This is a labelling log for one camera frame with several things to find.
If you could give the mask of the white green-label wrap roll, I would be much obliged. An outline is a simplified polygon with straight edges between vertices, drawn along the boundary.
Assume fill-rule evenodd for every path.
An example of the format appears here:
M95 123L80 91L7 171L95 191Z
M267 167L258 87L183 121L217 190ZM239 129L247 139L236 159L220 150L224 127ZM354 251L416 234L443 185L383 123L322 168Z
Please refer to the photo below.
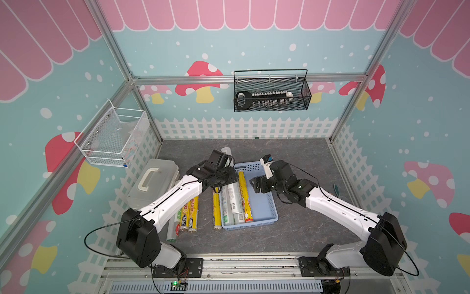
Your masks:
M229 184L227 186L227 192L228 192L228 199L230 202L230 209L234 216L234 223L244 224L245 223L244 207L242 204L242 197L241 197L239 183Z

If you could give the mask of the white green wrap roll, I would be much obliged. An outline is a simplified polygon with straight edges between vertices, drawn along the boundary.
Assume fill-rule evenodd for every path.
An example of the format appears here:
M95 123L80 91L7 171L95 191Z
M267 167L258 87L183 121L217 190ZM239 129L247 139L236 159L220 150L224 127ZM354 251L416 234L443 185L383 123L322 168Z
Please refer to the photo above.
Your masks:
M228 156L228 159L226 161L226 164L225 166L230 166L230 167L233 167L234 164L235 164L235 159L232 155L232 152L231 152L231 148L229 147L224 147L220 150L222 153L225 153L227 156Z

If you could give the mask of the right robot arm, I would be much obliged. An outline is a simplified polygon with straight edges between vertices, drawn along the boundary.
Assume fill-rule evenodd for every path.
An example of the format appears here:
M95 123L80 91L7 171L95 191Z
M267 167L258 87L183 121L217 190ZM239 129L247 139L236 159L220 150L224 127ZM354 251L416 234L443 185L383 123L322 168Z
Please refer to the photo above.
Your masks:
M322 272L348 267L369 267L383 276L393 276L408 247L398 219L390 213L378 215L355 207L326 192L318 181L298 179L291 165L274 161L271 155L260 160L263 176L250 180L256 193L275 192L289 204L321 213L359 237L346 245L326 245L317 257Z

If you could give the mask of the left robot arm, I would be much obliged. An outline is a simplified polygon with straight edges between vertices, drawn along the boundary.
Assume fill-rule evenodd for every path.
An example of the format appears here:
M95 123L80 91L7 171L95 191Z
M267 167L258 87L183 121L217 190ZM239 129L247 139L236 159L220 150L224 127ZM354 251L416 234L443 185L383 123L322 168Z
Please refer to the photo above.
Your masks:
M163 196L139 210L129 208L119 224L117 248L140 268L162 266L183 271L185 253L161 242L159 232L177 211L205 190L235 183L234 164L231 155L214 150L209 159L191 167Z

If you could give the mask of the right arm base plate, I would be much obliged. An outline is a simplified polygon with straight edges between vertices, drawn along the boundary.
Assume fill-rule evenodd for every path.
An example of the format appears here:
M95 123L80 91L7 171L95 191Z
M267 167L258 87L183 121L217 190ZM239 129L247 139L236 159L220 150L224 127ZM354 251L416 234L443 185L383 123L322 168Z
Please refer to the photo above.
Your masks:
M301 256L297 259L302 277L346 278L350 276L349 268L334 268L326 259Z

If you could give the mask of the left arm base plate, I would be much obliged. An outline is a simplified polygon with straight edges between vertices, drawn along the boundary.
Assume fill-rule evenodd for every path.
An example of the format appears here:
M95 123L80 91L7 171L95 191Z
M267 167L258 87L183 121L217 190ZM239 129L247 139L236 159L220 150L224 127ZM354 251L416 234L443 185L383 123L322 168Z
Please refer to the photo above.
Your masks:
M183 258L174 268L158 265L152 269L153 278L200 278L203 270L203 258Z

